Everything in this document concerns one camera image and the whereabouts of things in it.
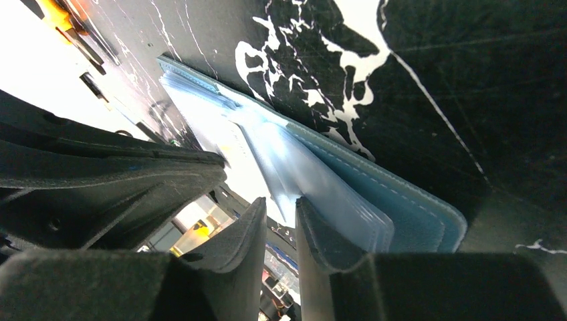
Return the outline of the blue leather card holder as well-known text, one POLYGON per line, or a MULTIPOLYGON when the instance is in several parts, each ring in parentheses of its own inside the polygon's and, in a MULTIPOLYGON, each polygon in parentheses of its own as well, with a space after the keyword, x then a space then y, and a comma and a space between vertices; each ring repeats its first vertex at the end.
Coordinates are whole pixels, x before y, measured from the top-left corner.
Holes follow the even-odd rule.
POLYGON ((453 253, 467 231, 462 213, 438 197, 245 94, 166 56, 160 82, 199 144, 228 165, 242 197, 268 197, 270 217, 296 228, 305 197, 363 250, 453 253))

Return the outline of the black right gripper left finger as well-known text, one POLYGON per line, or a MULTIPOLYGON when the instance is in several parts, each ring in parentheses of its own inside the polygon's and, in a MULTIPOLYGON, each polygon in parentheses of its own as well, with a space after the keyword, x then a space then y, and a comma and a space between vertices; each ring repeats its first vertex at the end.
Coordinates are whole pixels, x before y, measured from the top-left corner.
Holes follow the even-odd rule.
POLYGON ((266 200, 194 250, 26 251, 1 266, 2 320, 257 320, 266 200))

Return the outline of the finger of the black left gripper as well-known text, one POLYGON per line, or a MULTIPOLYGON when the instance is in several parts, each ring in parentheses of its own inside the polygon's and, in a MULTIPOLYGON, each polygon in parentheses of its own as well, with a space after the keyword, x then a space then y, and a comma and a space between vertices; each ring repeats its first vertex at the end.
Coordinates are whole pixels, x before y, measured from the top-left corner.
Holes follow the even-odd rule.
POLYGON ((100 130, 1 93, 1 247, 134 249, 225 180, 218 154, 100 130))

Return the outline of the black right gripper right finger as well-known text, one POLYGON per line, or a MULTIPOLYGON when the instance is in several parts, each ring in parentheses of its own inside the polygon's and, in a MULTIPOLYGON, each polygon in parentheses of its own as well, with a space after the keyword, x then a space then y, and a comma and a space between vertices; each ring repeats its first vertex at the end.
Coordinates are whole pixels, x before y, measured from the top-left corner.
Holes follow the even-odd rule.
POLYGON ((565 320, 543 273, 499 253, 368 253, 296 202, 303 320, 565 320))

